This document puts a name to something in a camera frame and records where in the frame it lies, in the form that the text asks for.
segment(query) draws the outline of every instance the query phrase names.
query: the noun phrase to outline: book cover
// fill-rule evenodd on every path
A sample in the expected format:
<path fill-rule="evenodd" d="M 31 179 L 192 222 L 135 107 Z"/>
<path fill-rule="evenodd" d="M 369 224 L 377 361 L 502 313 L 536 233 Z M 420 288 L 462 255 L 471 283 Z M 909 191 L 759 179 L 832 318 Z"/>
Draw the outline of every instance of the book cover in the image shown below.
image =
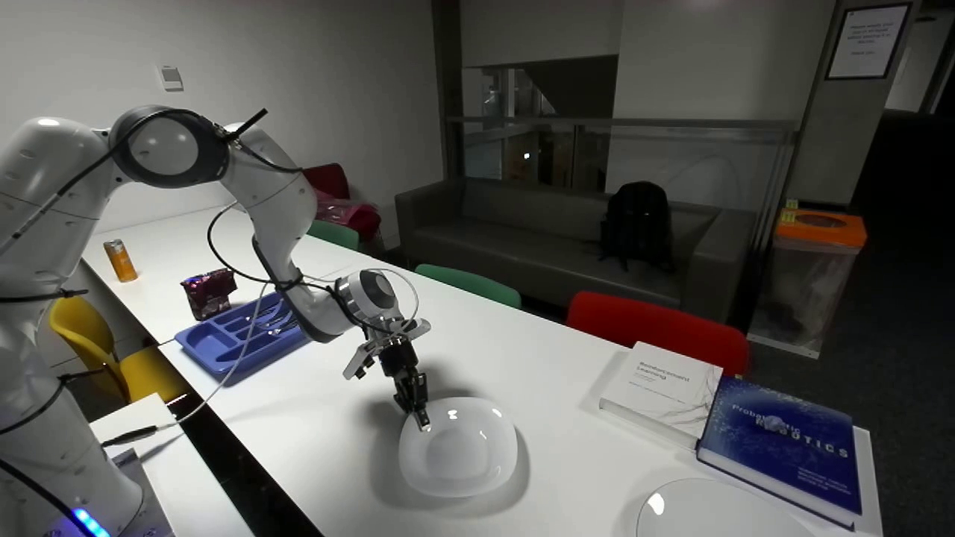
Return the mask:
<path fill-rule="evenodd" d="M 862 518 L 845 412 L 726 376 L 695 455 L 845 529 Z"/>
<path fill-rule="evenodd" d="M 705 433 L 723 367 L 636 345 L 605 374 L 598 410 L 695 443 Z"/>

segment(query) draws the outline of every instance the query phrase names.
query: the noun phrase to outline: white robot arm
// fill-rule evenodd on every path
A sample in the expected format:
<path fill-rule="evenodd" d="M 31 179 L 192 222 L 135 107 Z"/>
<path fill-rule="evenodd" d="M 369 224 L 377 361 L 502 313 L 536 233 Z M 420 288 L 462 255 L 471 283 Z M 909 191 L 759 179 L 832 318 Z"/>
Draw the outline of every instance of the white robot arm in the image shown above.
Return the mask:
<path fill-rule="evenodd" d="M 292 248 L 316 203 L 292 163 L 253 121 L 220 128 L 192 110 L 144 107 L 104 136 L 65 121 L 32 121 L 0 154 L 0 524 L 16 535 L 119 535 L 139 491 L 101 455 L 62 382 L 35 352 L 35 330 L 65 297 L 92 227 L 123 183 L 189 188 L 220 183 L 253 222 L 253 251 L 314 342 L 359 327 L 366 345 L 345 367 L 365 376 L 380 358 L 395 400 L 427 428 L 427 376 L 381 271 L 329 291 L 308 288 Z"/>

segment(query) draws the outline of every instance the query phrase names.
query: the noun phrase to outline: gray sofa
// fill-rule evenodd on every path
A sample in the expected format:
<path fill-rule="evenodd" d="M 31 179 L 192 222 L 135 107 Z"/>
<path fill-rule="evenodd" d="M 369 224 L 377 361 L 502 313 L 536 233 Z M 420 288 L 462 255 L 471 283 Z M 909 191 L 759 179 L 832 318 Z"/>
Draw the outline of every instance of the gray sofa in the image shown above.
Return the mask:
<path fill-rule="evenodd" d="M 575 291 L 602 291 L 726 322 L 754 216 L 671 203 L 678 271 L 599 261 L 602 195 L 450 179 L 396 195 L 408 262 L 441 262 L 566 309 Z"/>

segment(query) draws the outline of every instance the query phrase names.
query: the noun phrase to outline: trash bin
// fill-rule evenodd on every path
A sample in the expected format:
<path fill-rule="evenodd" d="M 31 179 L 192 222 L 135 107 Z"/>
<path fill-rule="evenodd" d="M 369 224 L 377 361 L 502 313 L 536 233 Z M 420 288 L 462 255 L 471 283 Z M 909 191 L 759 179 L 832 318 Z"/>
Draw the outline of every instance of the trash bin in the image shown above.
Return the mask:
<path fill-rule="evenodd" d="M 817 358 L 862 246 L 856 216 L 784 209 L 748 342 Z"/>

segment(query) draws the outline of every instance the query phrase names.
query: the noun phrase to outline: black backpack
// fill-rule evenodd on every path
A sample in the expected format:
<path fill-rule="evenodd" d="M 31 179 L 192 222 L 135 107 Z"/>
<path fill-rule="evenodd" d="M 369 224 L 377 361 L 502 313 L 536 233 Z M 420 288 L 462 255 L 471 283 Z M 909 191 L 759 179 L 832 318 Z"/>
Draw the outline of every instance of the black backpack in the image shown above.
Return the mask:
<path fill-rule="evenodd" d="M 624 271 L 627 261 L 644 261 L 675 271 L 669 201 L 660 186 L 620 186 L 620 191 L 610 198 L 599 227 L 599 261 L 617 257 Z"/>

